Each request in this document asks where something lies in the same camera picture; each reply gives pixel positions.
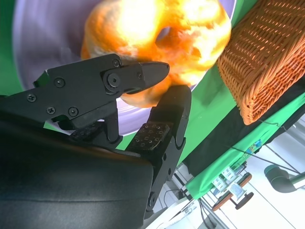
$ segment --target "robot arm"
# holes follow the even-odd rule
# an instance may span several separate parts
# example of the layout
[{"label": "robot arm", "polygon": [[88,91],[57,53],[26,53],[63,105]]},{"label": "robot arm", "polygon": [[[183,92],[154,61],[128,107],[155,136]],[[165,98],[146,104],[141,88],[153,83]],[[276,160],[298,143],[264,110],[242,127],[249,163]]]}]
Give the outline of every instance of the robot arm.
[{"label": "robot arm", "polygon": [[[111,54],[47,70],[36,88],[1,100],[0,228],[140,228],[185,145],[191,91],[170,88],[125,151],[114,149],[115,99],[168,71]],[[50,119],[74,133],[43,129]]]}]

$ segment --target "plate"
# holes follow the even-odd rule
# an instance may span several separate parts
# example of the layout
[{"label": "plate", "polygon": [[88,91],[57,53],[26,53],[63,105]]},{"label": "plate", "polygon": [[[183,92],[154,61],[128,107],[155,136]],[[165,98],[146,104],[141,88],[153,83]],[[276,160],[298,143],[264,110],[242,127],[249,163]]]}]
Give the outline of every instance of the plate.
[{"label": "plate", "polygon": [[[85,21],[100,0],[18,0],[13,23],[13,53],[24,90],[45,69],[80,60]],[[235,0],[221,0],[229,17]],[[117,100],[121,135],[136,132],[146,123],[150,108]]]}]

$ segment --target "bagel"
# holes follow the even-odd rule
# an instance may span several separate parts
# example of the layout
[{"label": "bagel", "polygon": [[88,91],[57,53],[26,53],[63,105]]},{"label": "bagel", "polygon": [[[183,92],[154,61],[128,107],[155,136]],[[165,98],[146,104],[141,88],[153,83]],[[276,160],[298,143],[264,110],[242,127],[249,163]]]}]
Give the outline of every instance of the bagel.
[{"label": "bagel", "polygon": [[84,34],[82,59],[116,53],[124,64],[170,65],[159,84],[121,97],[130,105],[151,107],[171,85],[202,80],[229,42],[231,22],[218,0],[104,0],[90,13]]}]

